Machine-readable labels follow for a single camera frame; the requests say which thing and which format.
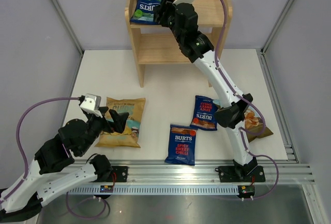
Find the blue sea salt vinegar bag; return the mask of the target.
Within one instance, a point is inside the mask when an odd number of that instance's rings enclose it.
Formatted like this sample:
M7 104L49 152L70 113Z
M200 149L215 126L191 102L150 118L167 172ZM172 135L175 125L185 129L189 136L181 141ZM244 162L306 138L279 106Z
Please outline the blue sea salt vinegar bag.
M154 21L154 9L162 0L137 0L136 8L130 19L131 23L157 25Z

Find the blue spicy chilli bag front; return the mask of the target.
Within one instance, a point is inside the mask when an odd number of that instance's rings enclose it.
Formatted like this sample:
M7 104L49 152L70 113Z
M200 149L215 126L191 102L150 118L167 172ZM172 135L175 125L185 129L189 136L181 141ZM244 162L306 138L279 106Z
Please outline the blue spicy chilli bag front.
M194 166L196 137L196 128L171 124L168 156L164 160L165 163Z

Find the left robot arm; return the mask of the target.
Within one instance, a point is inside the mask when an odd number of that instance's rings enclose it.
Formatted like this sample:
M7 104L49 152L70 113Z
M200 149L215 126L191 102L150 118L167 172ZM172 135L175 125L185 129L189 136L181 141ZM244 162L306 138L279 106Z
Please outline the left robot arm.
M123 133L127 112L104 108L111 116L86 114L88 121L73 119L58 130L35 154L18 183L1 190L1 222L20 222L39 214L43 207L65 192L87 182L116 181L117 175L105 155L95 155L86 165L54 181L50 177L82 157L103 132Z

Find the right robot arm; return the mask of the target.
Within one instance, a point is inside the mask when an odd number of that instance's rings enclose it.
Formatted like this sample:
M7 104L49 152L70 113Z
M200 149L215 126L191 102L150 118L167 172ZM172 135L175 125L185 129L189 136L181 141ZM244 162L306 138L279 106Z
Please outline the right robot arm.
M222 67L217 52L209 38L198 30L198 14L190 3L162 0L154 9L154 20L168 27L182 54L203 74L214 88L221 108L214 117L225 128L234 154L233 165L219 166L221 182L264 182L263 167L250 154L247 136L244 133L245 112L253 101L251 94L239 90Z

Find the blue spicy chilli bag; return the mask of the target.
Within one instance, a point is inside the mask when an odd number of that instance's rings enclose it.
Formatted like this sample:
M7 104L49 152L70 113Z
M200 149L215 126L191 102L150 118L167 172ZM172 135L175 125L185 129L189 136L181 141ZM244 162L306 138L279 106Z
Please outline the blue spicy chilli bag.
M214 117L217 110L211 98L196 95L190 127L204 131L217 131L217 121Z
M168 156L164 160L165 163L194 166L196 137L196 128L171 124Z

